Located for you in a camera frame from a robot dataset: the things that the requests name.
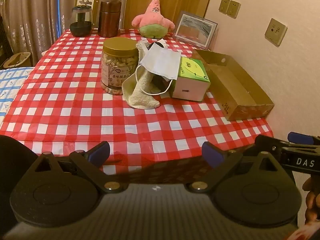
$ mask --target blue and white bedsheet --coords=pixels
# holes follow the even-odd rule
[[[33,67],[0,70],[0,124]]]

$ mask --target tissue box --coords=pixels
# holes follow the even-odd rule
[[[181,57],[178,78],[172,81],[170,96],[201,102],[209,86],[210,81],[201,60]]]
[[[213,94],[228,121],[267,116],[274,103],[253,78],[225,54],[195,49],[192,57],[204,63]]]

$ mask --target wall socket panel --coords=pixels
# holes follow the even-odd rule
[[[287,29],[287,26],[272,18],[264,36],[274,45],[279,47]]]
[[[228,10],[227,10],[227,14],[230,17],[236,19],[237,16],[238,16],[238,12],[239,12],[240,6],[241,6],[240,3],[236,2],[236,1],[230,1],[229,7],[228,7]]]
[[[221,0],[220,6],[219,6],[219,12],[227,14],[229,4],[230,4],[230,0]]]

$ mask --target hand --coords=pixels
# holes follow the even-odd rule
[[[303,184],[302,189],[309,191],[306,197],[306,223],[313,222],[320,215],[320,176],[311,175]]]

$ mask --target face mask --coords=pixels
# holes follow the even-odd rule
[[[147,95],[161,95],[168,91],[172,83],[172,80],[177,80],[178,78],[181,52],[175,52],[170,49],[164,49],[157,44],[153,44],[153,46],[148,51],[145,51],[145,52],[146,52],[145,56],[140,61],[136,69],[135,75],[136,75],[137,84],[138,84],[137,70],[142,65],[149,72],[159,76],[163,76],[165,79],[171,80],[168,88],[162,93],[149,94],[144,90],[142,90]]]

